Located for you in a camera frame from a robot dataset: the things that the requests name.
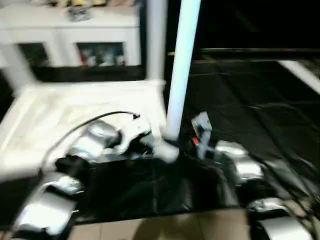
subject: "black plastic sheet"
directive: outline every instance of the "black plastic sheet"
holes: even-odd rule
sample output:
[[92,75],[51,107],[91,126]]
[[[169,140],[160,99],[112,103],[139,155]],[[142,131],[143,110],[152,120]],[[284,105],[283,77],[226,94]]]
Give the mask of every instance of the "black plastic sheet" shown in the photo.
[[[178,160],[167,164],[140,159],[101,166],[88,208],[77,223],[239,207],[233,186],[214,157],[201,161],[184,152],[191,119],[203,111],[211,121],[213,142],[243,145],[274,166],[287,187],[304,198],[308,190],[297,175],[314,192],[319,190],[315,173],[320,167],[319,106],[320,96],[276,62],[193,64]],[[274,177],[268,179],[281,197],[290,197]],[[0,185],[0,226],[11,224],[35,182]]]

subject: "black surface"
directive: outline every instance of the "black surface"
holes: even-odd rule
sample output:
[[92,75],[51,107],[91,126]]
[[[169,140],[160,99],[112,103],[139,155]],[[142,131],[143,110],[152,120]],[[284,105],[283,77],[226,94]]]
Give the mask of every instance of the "black surface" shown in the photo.
[[142,66],[32,67],[35,78],[44,83],[118,82],[144,79]]
[[[214,139],[238,142],[254,156],[274,163],[282,180],[303,198],[306,189],[292,169],[318,190],[319,177],[301,158],[319,169],[319,105],[320,96],[276,62],[193,64],[181,136],[192,117],[207,111]],[[119,161],[99,171],[98,191],[92,193],[78,224],[239,206],[237,198],[224,190],[228,179],[221,172],[184,154],[174,164],[158,159]],[[14,219],[30,193],[26,187],[36,179],[29,181],[0,185],[0,226]],[[288,197],[272,177],[270,182],[280,196]]]
[[0,70],[0,121],[5,116],[11,103],[14,100],[13,90],[9,86],[5,74]]

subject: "white platform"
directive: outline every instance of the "white platform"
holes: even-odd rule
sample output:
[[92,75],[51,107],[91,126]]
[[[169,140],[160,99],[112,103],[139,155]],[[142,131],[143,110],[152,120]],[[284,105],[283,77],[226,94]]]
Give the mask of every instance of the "white platform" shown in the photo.
[[[89,118],[113,111],[147,117],[157,137],[166,126],[160,81],[49,83],[28,86],[13,103],[0,125],[0,182],[37,174],[42,157],[61,136]],[[128,114],[103,118],[121,128]],[[49,158],[46,169],[65,154],[74,135]]]
[[0,9],[0,19],[8,28],[138,28],[137,7],[92,7],[92,18],[71,22],[67,8],[16,3]]

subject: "white shelf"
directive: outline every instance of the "white shelf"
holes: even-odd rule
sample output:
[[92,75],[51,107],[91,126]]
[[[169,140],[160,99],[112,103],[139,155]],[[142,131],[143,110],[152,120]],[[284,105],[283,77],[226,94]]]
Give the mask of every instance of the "white shelf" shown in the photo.
[[67,8],[16,3],[0,9],[0,20],[7,28],[138,28],[137,7],[92,7],[92,18],[71,22]]

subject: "red component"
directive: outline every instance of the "red component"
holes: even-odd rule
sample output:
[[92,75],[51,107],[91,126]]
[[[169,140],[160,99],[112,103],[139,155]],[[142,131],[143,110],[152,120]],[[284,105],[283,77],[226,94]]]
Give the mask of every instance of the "red component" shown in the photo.
[[199,139],[196,137],[196,136],[194,136],[193,138],[192,138],[192,141],[193,141],[193,143],[195,144],[195,145],[198,145],[200,142],[199,142]]

